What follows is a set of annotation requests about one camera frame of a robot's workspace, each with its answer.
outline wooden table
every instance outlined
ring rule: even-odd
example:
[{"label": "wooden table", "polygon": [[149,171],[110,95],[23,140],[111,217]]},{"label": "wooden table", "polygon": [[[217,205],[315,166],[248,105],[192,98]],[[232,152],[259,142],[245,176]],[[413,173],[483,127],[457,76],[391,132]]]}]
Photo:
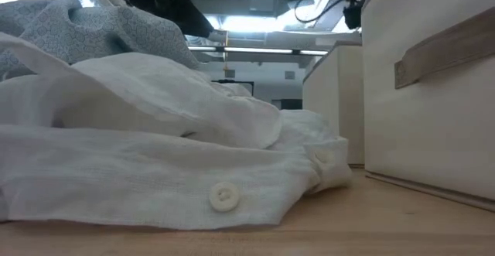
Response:
[{"label": "wooden table", "polygon": [[278,227],[11,222],[0,225],[0,255],[495,255],[495,213],[354,172],[350,188],[302,199]]}]

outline white button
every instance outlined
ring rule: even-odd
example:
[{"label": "white button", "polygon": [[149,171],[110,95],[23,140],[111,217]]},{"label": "white button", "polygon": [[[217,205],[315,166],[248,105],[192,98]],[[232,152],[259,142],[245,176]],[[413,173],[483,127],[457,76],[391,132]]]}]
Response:
[{"label": "white button", "polygon": [[217,183],[211,188],[210,203],[220,212],[232,210],[239,204],[239,189],[233,183]]}]

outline cable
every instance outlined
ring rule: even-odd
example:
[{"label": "cable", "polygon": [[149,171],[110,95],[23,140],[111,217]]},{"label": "cable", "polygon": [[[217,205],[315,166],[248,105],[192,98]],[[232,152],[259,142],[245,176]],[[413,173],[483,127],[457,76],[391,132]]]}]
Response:
[{"label": "cable", "polygon": [[301,23],[310,23],[310,22],[313,22],[315,20],[318,20],[320,19],[325,13],[327,13],[330,9],[332,9],[334,6],[338,5],[341,1],[343,0],[336,0],[333,4],[329,5],[328,7],[326,7],[325,9],[323,9],[322,13],[320,13],[318,16],[316,16],[315,18],[313,19],[307,19],[307,20],[302,20],[300,19],[298,16],[297,16],[297,8],[299,7],[299,5],[301,5],[301,2],[304,1],[304,0],[299,0],[296,4],[295,4],[295,7],[294,7],[294,16],[295,18],[297,19],[297,21],[301,22]]},{"label": "cable", "polygon": [[301,23],[310,23],[310,22],[313,22],[315,20],[318,20],[320,19],[325,13],[327,13],[330,9],[332,9],[334,6],[338,5],[341,1],[343,0],[336,0],[332,5],[329,5],[328,7],[326,7],[326,9],[323,9],[322,13],[320,13],[318,16],[316,16],[315,18],[313,19],[307,19],[307,20],[302,20],[300,19],[298,16],[297,16],[297,8],[299,7],[299,5],[301,4],[302,0],[299,0],[297,2],[297,4],[295,4],[295,7],[294,7],[294,16],[295,18],[297,19],[297,21],[301,22]]}]

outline wrinkled cloth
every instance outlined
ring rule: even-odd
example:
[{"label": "wrinkled cloth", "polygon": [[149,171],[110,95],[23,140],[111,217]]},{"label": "wrinkled cloth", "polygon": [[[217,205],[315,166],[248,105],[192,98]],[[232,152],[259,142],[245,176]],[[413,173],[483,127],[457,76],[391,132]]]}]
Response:
[{"label": "wrinkled cloth", "polygon": [[[278,111],[159,56],[68,66],[5,34],[0,45],[39,74],[0,83],[4,220],[278,224],[304,193],[350,180],[347,140],[312,112]],[[240,191],[223,213],[208,200],[221,182]]]},{"label": "wrinkled cloth", "polygon": [[[34,43],[73,64],[119,53],[164,56],[189,68],[199,63],[179,27],[136,8],[82,8],[77,0],[22,0],[0,4],[0,32]],[[0,49],[0,80],[32,74]]]}]

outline fabric storage bin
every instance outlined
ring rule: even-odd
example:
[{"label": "fabric storage bin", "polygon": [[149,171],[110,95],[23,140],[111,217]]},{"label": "fabric storage bin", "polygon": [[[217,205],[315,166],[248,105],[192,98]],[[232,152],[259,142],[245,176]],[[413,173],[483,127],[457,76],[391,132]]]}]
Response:
[{"label": "fabric storage bin", "polygon": [[367,0],[371,176],[495,209],[495,0]]},{"label": "fabric storage bin", "polygon": [[303,109],[321,114],[349,139],[347,162],[364,164],[363,64],[360,43],[337,41],[303,82]]}]

